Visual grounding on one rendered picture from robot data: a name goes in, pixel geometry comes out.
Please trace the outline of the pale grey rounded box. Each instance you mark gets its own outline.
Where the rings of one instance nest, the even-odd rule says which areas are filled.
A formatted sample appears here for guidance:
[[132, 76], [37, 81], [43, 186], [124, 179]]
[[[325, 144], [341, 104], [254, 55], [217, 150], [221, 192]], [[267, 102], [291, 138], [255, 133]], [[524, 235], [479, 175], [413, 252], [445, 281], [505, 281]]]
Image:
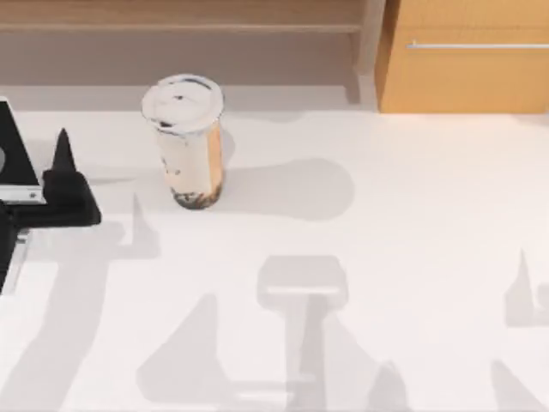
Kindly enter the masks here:
[[39, 185], [0, 185], [0, 200], [8, 204], [43, 204], [45, 199]]

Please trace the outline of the milk tea cup white lid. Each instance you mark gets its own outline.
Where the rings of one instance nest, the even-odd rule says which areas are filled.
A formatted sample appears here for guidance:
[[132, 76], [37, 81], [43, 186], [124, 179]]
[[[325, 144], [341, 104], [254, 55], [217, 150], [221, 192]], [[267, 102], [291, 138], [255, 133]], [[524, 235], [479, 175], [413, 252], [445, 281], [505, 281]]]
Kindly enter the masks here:
[[165, 77], [142, 98], [142, 116], [154, 130], [166, 182], [185, 209], [206, 209], [222, 192], [224, 107], [218, 83], [194, 74]]

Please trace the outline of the open wooden shelf unit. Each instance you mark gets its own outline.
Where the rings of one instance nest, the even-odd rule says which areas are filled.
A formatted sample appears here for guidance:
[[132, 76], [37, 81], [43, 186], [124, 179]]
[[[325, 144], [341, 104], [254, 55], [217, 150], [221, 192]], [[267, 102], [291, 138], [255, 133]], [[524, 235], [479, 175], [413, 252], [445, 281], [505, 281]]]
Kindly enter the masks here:
[[357, 93], [379, 17], [370, 0], [0, 0], [0, 95], [110, 106], [162, 77]]

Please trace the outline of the orange wooden cupboard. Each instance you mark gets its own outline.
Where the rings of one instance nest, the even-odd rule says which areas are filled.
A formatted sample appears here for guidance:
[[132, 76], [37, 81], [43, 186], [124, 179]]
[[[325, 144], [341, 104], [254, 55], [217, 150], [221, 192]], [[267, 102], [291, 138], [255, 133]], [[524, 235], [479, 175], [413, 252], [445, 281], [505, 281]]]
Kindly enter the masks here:
[[549, 0], [387, 0], [383, 113], [549, 112]]

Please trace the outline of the wooden drawer front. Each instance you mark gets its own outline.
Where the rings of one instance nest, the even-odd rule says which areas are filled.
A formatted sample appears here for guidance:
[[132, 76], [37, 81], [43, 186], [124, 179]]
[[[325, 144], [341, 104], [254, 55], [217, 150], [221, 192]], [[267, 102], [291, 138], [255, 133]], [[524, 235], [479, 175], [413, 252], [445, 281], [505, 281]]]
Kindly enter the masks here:
[[549, 28], [395, 33], [379, 109], [386, 113], [549, 111], [549, 50], [412, 50], [419, 43], [549, 44]]

